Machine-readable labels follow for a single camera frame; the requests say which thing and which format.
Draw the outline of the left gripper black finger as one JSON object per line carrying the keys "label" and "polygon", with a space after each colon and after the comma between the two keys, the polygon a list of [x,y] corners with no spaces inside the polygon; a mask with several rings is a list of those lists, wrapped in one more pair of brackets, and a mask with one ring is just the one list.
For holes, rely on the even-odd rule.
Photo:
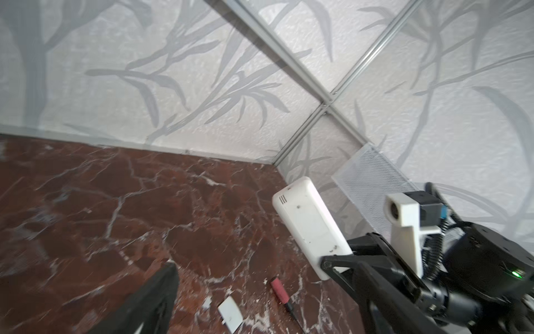
{"label": "left gripper black finger", "polygon": [[89,333],[167,333],[178,289],[176,264],[167,262]]}

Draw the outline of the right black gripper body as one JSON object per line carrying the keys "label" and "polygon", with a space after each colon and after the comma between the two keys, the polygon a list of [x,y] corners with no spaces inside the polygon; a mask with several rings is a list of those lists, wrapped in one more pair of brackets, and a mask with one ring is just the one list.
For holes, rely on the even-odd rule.
{"label": "right black gripper body", "polygon": [[445,253],[436,278],[411,278],[408,297],[439,325],[471,333],[533,332],[533,255],[478,224]]}

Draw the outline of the white remote control yellow buttons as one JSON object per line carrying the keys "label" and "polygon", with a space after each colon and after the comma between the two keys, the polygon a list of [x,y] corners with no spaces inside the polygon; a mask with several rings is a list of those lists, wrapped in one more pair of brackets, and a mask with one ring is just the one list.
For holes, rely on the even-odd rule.
{"label": "white remote control yellow buttons", "polygon": [[296,180],[276,193],[272,204],[317,276],[328,281],[321,259],[353,252],[312,180]]}

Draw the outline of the white battery cover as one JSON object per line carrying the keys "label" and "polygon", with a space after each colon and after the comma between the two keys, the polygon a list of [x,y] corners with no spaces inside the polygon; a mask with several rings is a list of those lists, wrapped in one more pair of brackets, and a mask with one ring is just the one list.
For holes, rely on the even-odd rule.
{"label": "white battery cover", "polygon": [[228,298],[218,306],[218,311],[222,318],[222,324],[226,325],[231,334],[236,333],[243,324],[244,318],[239,306],[232,296],[228,296]]}

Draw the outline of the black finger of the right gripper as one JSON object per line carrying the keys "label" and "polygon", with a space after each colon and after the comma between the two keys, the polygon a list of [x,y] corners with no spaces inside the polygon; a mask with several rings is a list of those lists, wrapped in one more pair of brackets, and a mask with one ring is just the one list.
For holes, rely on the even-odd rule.
{"label": "black finger of the right gripper", "polygon": [[366,333],[444,332],[369,264],[357,263],[353,280]]}
{"label": "black finger of the right gripper", "polygon": [[351,254],[321,258],[321,269],[351,298],[428,305],[430,289],[378,233],[348,242]]}

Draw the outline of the pink handled screwdriver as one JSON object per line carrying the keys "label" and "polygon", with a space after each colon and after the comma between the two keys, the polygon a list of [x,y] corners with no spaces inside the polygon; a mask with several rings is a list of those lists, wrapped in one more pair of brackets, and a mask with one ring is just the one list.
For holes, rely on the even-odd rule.
{"label": "pink handled screwdriver", "polygon": [[302,333],[306,333],[306,330],[303,328],[302,324],[300,323],[300,321],[299,321],[299,319],[298,319],[298,317],[296,315],[296,312],[294,310],[293,304],[291,303],[291,299],[290,299],[290,297],[289,297],[284,285],[282,284],[282,281],[278,277],[275,277],[275,278],[271,279],[270,285],[271,285],[271,288],[273,289],[276,297],[278,298],[280,303],[285,307],[286,311],[290,314],[292,319],[296,322],[296,324],[298,325],[298,327],[301,330],[301,332]]}

